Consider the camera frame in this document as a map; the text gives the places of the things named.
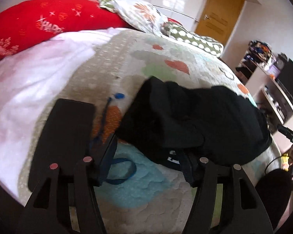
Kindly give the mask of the black pants with white logo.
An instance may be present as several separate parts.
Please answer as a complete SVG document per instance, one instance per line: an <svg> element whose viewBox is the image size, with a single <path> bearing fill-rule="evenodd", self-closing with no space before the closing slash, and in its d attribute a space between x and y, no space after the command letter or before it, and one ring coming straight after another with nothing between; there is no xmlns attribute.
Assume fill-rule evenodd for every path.
<svg viewBox="0 0 293 234"><path fill-rule="evenodd" d="M150 161L174 170L182 154L218 165L245 165L272 144L264 114L225 86L187 89L147 79L116 135Z"/></svg>

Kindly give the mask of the black phone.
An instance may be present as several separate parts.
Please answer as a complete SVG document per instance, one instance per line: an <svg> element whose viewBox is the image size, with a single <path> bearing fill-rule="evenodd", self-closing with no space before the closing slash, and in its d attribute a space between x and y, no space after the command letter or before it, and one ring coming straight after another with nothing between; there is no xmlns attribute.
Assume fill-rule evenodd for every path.
<svg viewBox="0 0 293 234"><path fill-rule="evenodd" d="M89 151L90 134L96 107L90 103L58 99L53 106L30 166L28 187L33 191L47 168L59 165L68 181L73 181L73 169Z"/></svg>

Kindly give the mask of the patchwork heart quilt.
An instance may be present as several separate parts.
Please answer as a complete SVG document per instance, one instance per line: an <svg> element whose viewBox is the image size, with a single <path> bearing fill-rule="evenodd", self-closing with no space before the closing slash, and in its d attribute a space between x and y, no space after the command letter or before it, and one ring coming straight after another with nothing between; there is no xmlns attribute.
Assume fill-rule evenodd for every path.
<svg viewBox="0 0 293 234"><path fill-rule="evenodd" d="M253 186L243 164L271 143L265 117L225 86L188 89L150 77L140 83L121 123L107 140L103 121L89 139L94 103L50 98L52 107L32 159L32 195L18 233L73 233L75 206L80 233L155 233L158 219L180 233L273 233L278 221L261 186ZM125 194L139 202L134 180L138 155L181 171L197 189L189 215L164 212L168 199L155 197L134 208L115 200Z"/></svg>

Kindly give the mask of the pink bed sheet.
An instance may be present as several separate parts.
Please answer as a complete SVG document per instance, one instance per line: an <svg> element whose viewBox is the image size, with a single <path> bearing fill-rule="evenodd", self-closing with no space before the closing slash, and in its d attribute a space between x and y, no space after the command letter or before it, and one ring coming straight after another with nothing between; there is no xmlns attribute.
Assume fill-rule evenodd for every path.
<svg viewBox="0 0 293 234"><path fill-rule="evenodd" d="M95 48L120 32L61 33L0 61L0 183L16 193L35 122Z"/></svg>

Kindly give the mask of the white shelf unit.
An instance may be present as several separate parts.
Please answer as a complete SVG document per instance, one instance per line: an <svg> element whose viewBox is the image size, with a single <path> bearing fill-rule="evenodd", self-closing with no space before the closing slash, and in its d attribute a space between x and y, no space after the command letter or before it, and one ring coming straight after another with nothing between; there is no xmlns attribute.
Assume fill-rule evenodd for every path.
<svg viewBox="0 0 293 234"><path fill-rule="evenodd" d="M267 43L253 40L234 69L238 79L264 112L268 128L281 153L285 153L292 143L277 130L277 125L293 130L293 98L277 81L280 70L275 64L280 62L284 65L286 61L288 59L282 53L275 57Z"/></svg>

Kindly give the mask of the green white dotted pillow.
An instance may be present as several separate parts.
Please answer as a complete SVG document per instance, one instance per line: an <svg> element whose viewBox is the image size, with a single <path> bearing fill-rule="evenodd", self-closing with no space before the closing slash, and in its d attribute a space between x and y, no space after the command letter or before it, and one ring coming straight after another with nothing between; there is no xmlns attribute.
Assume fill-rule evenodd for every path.
<svg viewBox="0 0 293 234"><path fill-rule="evenodd" d="M201 36L194 32L189 32L182 25L175 22L167 22L162 24L161 33L169 38L190 44L194 47L220 57L223 53L224 46L222 43L216 41L209 36Z"/></svg>

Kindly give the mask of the long red bolster pillow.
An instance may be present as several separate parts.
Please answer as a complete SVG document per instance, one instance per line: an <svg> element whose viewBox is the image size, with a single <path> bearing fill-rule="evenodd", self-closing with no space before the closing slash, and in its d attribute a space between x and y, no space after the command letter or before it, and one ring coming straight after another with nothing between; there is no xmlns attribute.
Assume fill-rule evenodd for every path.
<svg viewBox="0 0 293 234"><path fill-rule="evenodd" d="M95 0L29 0L0 13L0 60L63 32L129 25Z"/></svg>

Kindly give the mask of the wooden door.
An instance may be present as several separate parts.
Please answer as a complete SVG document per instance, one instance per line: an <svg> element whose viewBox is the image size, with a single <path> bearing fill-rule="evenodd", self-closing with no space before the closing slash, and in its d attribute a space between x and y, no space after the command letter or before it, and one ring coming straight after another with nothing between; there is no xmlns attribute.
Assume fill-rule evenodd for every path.
<svg viewBox="0 0 293 234"><path fill-rule="evenodd" d="M195 33L226 45L245 0L207 0Z"/></svg>

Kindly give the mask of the floral white pillow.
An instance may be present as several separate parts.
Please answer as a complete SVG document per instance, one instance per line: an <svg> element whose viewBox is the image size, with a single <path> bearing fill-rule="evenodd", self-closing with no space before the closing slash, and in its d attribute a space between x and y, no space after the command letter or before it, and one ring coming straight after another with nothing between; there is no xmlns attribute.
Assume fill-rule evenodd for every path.
<svg viewBox="0 0 293 234"><path fill-rule="evenodd" d="M144 0L99 0L99 6L118 14L130 26L144 33L161 36L167 16Z"/></svg>

